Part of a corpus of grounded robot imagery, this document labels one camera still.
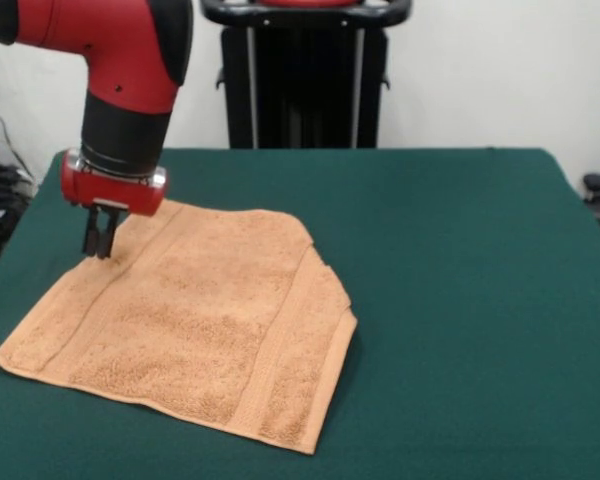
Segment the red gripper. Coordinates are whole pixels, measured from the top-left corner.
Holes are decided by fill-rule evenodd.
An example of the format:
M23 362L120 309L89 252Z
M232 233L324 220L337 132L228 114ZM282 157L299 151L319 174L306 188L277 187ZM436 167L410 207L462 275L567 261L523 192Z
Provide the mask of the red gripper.
M163 201L168 180L167 172L161 166L148 177L112 176L94 169L78 149L68 149L61 162L60 182L68 202L89 207L82 252L86 256L107 259L111 257L118 227L118 210L153 216ZM107 220L100 230L97 206L115 208L102 211Z

